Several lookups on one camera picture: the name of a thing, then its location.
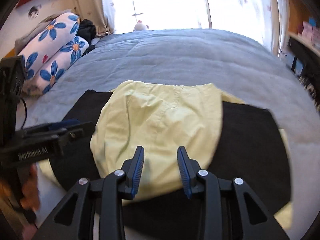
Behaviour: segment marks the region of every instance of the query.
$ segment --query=white wall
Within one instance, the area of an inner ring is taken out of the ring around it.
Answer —
[[[39,9],[39,13],[34,19],[28,17],[32,6]],[[14,48],[14,42],[17,38],[29,33],[44,18],[65,9],[74,9],[72,0],[32,0],[13,9],[0,30],[0,58]]]

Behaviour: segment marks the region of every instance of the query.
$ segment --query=human hand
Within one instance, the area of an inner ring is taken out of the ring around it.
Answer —
[[[30,167],[30,176],[22,186],[22,193],[25,196],[20,203],[24,209],[36,211],[40,207],[37,167],[33,164]],[[10,186],[3,180],[0,180],[0,197],[11,196]]]

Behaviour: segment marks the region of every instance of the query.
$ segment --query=silver screw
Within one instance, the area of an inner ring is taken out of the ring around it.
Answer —
[[[208,172],[207,172],[206,170],[199,170],[199,171],[198,171],[198,174],[199,174],[200,176],[202,176],[202,177],[205,177],[205,176],[208,175]]]
[[[115,175],[118,176],[118,177],[122,176],[123,174],[124,174],[123,170],[116,170],[115,171]]]
[[[243,179],[235,178],[235,183],[238,184],[238,185],[242,185],[243,184]]]
[[[79,184],[80,185],[84,185],[84,184],[87,184],[87,183],[88,183],[88,180],[86,178],[79,179]]]

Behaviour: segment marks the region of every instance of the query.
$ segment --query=red heart print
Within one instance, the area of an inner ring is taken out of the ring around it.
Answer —
[[[44,55],[42,63],[45,63],[47,61],[47,59],[48,59],[48,55]]]

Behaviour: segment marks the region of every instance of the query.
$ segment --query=gray blanket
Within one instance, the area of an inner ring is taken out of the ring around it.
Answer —
[[[96,46],[47,94],[27,101],[26,127],[60,121],[87,89],[108,91],[130,79],[188,86],[212,82],[246,103],[270,109],[287,132],[294,212],[287,233],[297,240],[304,235],[320,210],[320,118],[308,93],[282,62],[257,42],[220,30],[116,34]],[[23,116],[21,106],[19,113]],[[42,196],[43,203],[52,202],[48,195]],[[50,211],[44,209],[43,218]]]

